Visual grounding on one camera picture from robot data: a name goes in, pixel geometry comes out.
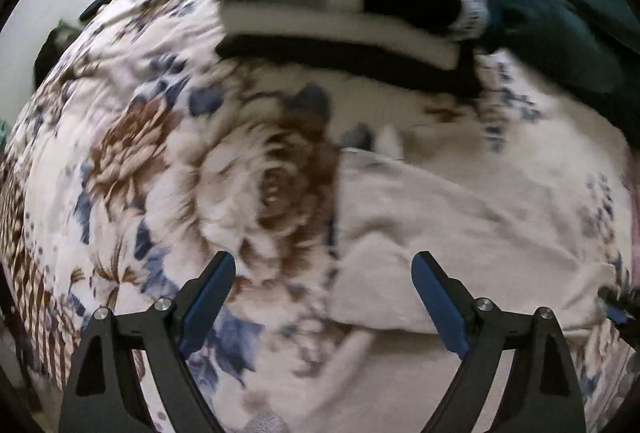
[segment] dark green cloth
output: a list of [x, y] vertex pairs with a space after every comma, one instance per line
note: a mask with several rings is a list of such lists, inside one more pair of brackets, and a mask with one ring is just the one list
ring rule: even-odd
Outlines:
[[640, 145], [640, 22], [625, 0], [488, 0], [482, 44], [512, 50]]

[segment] metal screw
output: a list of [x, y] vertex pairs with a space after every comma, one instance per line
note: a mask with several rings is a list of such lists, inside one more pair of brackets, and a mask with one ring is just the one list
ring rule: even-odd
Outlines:
[[479, 310], [482, 310], [482, 312], [488, 312], [489, 310], [494, 308], [494, 302], [489, 298], [478, 298], [476, 300], [476, 305], [478, 306]]
[[554, 312], [550, 308], [542, 307], [540, 308], [540, 315], [543, 319], [553, 319]]
[[160, 298], [156, 301], [154, 308], [160, 312], [164, 312], [165, 310], [169, 310], [171, 308], [172, 301], [169, 298]]
[[109, 315], [109, 309], [107, 307], [100, 307], [94, 312], [94, 318], [103, 320]]

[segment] brown flower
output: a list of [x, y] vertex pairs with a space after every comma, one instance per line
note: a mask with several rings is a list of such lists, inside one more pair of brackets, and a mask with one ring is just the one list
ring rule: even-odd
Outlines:
[[135, 100], [98, 145], [91, 148], [86, 189], [103, 198], [110, 214], [143, 207], [149, 181], [165, 169], [161, 154], [180, 116], [163, 98]]

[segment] bedspread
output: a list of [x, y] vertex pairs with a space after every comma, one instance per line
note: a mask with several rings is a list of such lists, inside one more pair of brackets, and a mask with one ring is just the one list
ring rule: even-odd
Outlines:
[[[307, 433], [419, 431], [458, 365], [412, 307], [402, 269], [420, 246], [505, 309], [552, 297], [596, 424], [629, 355], [589, 295], [631, 284], [638, 196], [622, 134], [507, 52], [477, 56], [475, 104], [220, 61], [216, 9], [114, 0], [14, 127], [2, 264], [54, 383], [96, 308], [146, 309], [225, 249], [236, 283], [187, 363], [229, 431], [265, 412]], [[403, 214], [421, 200], [446, 214], [441, 232]], [[156, 429], [172, 431], [135, 360]]]

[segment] floral bedsheet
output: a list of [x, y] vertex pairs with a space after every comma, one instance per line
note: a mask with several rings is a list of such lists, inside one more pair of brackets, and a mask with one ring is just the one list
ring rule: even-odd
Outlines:
[[[541, 182], [570, 186], [584, 200], [586, 256], [614, 265], [628, 289], [638, 214], [622, 136], [593, 113], [581, 125], [586, 108], [508, 54], [479, 58], [486, 91], [468, 105], [341, 72], [221, 62], [223, 35], [215, 0], [114, 0], [18, 118], [3, 166], [0, 251], [57, 386], [96, 308], [146, 309], [225, 249], [238, 259], [236, 283], [188, 366], [230, 431], [265, 409], [295, 431], [328, 400], [304, 397], [327, 363], [370, 347], [354, 347], [362, 331], [328, 318], [339, 269], [334, 198], [340, 146], [375, 150], [387, 126], [437, 134], [469, 122], [494, 166], [523, 164]], [[576, 117], [582, 141], [547, 152], [545, 139], [566, 125], [560, 112]], [[602, 322], [574, 355], [595, 424], [628, 349]], [[156, 429], [172, 431], [144, 354], [135, 359]]]

